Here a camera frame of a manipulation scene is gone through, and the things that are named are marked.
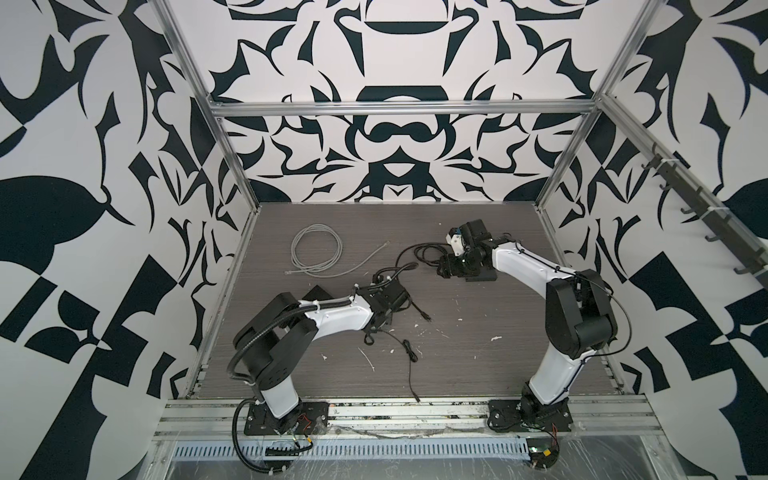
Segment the black network switch box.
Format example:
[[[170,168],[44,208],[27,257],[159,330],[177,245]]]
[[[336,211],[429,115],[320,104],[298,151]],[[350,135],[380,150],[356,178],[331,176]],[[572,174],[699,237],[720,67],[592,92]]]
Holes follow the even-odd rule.
[[[477,274],[465,277],[466,282],[493,282],[498,278],[497,272],[493,268],[482,267]]]

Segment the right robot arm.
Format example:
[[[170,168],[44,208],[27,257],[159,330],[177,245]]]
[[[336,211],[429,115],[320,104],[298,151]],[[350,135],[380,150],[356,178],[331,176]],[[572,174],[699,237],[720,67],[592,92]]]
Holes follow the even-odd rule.
[[[438,260],[439,276],[493,280],[506,274],[544,299],[544,357],[519,400],[489,403],[487,426],[499,433],[552,433],[570,415],[570,390],[583,367],[617,339],[608,288],[593,270],[554,264],[508,236],[492,237],[481,220],[451,229],[446,243],[450,250]]]

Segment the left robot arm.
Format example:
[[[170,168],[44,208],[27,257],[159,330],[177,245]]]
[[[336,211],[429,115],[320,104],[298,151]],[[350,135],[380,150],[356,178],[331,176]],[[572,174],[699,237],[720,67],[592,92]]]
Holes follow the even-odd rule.
[[[236,334],[235,352],[226,373],[253,391],[236,406],[231,425],[234,453],[246,468],[262,475],[278,475],[313,448],[311,436],[325,427],[329,405],[303,401],[294,386],[294,370],[319,339],[361,332],[365,345],[374,345],[376,334],[389,331],[393,316],[413,306],[399,277],[416,266],[410,262],[383,268],[370,284],[357,286],[340,298],[320,286],[302,299],[281,293]],[[256,460],[241,445],[245,434],[288,434],[293,444],[266,447]]]

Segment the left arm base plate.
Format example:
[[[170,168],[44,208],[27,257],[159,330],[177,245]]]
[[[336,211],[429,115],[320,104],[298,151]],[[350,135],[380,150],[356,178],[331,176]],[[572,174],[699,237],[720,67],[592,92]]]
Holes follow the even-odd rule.
[[[266,404],[251,405],[248,408],[244,434],[265,435],[311,435],[327,427],[330,404],[327,402],[304,402],[282,418],[275,417]]]

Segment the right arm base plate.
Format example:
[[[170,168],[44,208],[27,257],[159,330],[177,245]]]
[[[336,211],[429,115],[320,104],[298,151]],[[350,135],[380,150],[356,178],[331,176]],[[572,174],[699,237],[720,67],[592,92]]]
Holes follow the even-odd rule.
[[[491,400],[486,424],[497,433],[544,430],[570,432],[573,416],[568,400],[540,405],[533,397],[520,400]]]

